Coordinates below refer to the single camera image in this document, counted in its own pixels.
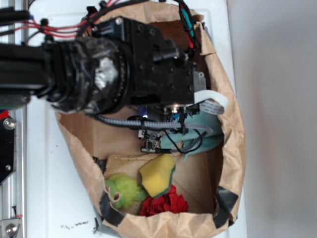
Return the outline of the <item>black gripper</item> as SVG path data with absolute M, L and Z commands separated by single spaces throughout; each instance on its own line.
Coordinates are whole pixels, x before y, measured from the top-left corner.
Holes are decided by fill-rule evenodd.
M 101 114 L 126 105 L 188 107 L 206 79 L 183 50 L 161 31 L 142 22 L 118 17 L 96 25 L 106 55 L 95 71 L 102 88 Z

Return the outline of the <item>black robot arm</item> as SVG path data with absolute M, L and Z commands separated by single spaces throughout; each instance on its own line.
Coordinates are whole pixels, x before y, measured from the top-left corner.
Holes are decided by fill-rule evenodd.
M 198 104 L 206 79 L 188 55 L 149 24 L 125 16 L 98 23 L 124 2 L 103 8 L 73 40 L 47 36 L 41 46 L 1 44 L 0 108 L 13 110 L 31 96 L 64 113 L 112 114 L 127 105 L 171 109 Z

